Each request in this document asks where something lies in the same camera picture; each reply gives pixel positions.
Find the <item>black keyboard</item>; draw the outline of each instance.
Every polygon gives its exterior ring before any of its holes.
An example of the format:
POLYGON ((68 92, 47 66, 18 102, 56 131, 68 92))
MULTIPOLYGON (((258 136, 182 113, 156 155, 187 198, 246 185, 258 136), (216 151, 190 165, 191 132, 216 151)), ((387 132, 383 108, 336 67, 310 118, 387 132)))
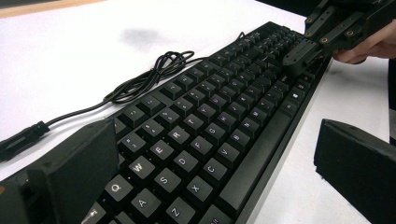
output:
POLYGON ((82 223, 245 223, 330 61, 285 73, 303 40, 268 22, 112 115, 120 171, 82 223))

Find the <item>white table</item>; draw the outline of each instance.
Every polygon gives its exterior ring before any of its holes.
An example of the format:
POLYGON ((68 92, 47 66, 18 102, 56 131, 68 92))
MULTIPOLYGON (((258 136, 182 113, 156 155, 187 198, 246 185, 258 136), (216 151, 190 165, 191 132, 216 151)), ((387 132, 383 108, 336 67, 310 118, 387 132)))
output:
MULTIPOLYGON (((98 104, 168 50, 208 56, 268 21, 304 30, 303 17, 253 0, 109 0, 2 19, 0 139, 98 104)), ((249 222, 367 222, 315 172, 313 155, 322 119, 343 121, 388 141, 387 69, 387 61, 378 59, 332 63, 249 222)), ((106 106, 56 125, 34 147, 0 163, 0 180, 118 109, 106 106)))

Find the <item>black cable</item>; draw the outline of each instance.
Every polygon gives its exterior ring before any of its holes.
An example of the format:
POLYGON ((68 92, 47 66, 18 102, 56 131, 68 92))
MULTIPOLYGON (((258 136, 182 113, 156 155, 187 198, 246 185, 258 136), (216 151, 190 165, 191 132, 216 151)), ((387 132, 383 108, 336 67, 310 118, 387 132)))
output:
POLYGON ((42 135, 44 135, 44 133, 50 131, 51 125, 61 120, 93 111, 110 102, 115 105, 129 103, 145 92, 151 90, 151 88, 160 81, 176 75, 183 70, 186 65, 205 59, 198 58, 188 61, 188 59, 193 55, 194 52, 190 50, 182 53, 168 51, 157 59, 151 70, 120 84, 98 105, 62 115, 47 123, 40 121, 37 124, 22 130, 20 133, 0 142, 0 161, 7 161, 33 145, 42 135))

